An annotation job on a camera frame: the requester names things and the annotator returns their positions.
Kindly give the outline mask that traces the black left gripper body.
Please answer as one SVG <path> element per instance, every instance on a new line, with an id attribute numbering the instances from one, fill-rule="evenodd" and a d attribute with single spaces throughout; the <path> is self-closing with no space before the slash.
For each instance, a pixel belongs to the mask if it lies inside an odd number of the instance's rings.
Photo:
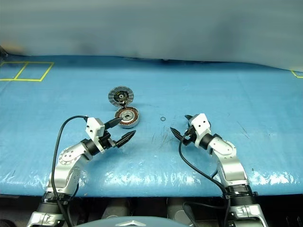
<path id="1" fill-rule="evenodd" d="M 109 132 L 104 132 L 103 136 L 99 137 L 99 143 L 104 150 L 114 147 L 118 148 L 118 143 L 111 139 Z"/>

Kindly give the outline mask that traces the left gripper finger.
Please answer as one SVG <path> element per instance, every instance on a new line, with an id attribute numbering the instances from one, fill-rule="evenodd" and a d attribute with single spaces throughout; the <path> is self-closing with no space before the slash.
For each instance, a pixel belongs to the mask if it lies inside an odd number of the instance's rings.
<path id="1" fill-rule="evenodd" d="M 136 133 L 136 130 L 130 131 L 128 133 L 126 133 L 125 135 L 123 135 L 121 137 L 121 139 L 119 139 L 118 141 L 115 142 L 115 145 L 117 148 L 120 148 L 121 146 L 123 146 L 124 144 L 126 144 Z"/>
<path id="2" fill-rule="evenodd" d="M 117 126 L 122 120 L 123 120 L 122 117 L 118 117 L 118 118 L 114 118 L 112 120 L 109 120 L 108 122 L 106 122 L 104 124 L 105 130 L 108 130 L 110 128 L 113 128 L 113 127 Z"/>

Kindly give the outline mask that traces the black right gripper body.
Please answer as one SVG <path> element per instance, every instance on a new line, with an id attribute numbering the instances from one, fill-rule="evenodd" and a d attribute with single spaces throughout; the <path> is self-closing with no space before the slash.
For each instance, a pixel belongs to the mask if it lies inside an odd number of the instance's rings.
<path id="1" fill-rule="evenodd" d="M 194 126 L 190 126 L 183 135 L 182 143 L 187 146 L 191 142 L 194 143 L 196 141 L 196 130 Z"/>

